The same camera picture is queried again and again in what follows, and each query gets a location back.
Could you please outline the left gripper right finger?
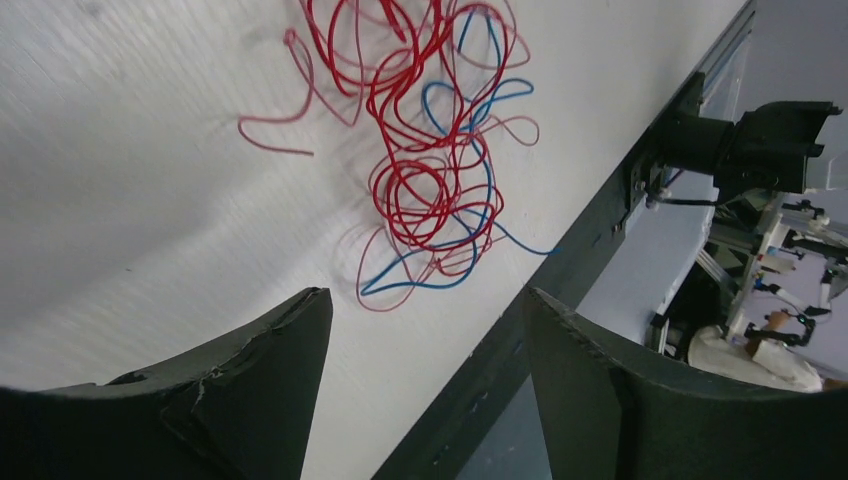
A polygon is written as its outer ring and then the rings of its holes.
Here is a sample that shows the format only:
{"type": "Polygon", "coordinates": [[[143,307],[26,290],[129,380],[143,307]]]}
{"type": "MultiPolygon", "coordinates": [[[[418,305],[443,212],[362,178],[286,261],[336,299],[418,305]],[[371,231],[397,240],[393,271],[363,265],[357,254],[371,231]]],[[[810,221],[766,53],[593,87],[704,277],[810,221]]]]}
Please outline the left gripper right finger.
{"type": "Polygon", "coordinates": [[[546,292],[523,293],[556,479],[843,479],[847,393],[744,383],[664,357],[546,292]]]}

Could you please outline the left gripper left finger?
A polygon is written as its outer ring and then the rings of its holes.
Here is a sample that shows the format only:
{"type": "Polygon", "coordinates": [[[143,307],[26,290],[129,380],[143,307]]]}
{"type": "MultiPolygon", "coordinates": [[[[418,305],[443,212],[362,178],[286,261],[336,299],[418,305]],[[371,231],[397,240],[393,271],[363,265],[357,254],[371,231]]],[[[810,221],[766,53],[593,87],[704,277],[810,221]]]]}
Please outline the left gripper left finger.
{"type": "Polygon", "coordinates": [[[5,479],[297,479],[333,318],[309,287],[103,384],[1,391],[5,479]]]}

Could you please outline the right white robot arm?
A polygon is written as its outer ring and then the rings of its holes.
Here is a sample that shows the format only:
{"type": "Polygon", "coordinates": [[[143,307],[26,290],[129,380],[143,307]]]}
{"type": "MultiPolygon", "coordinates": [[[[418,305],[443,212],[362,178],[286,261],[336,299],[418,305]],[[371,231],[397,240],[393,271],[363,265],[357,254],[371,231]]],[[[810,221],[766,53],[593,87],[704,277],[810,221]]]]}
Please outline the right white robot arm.
{"type": "Polygon", "coordinates": [[[664,167],[713,178],[714,200],[671,198],[661,188],[652,201],[717,207],[754,190],[801,194],[814,186],[812,161],[825,146],[817,139],[843,109],[827,101],[777,101],[747,111],[737,122],[678,115],[660,130],[664,167]]]}

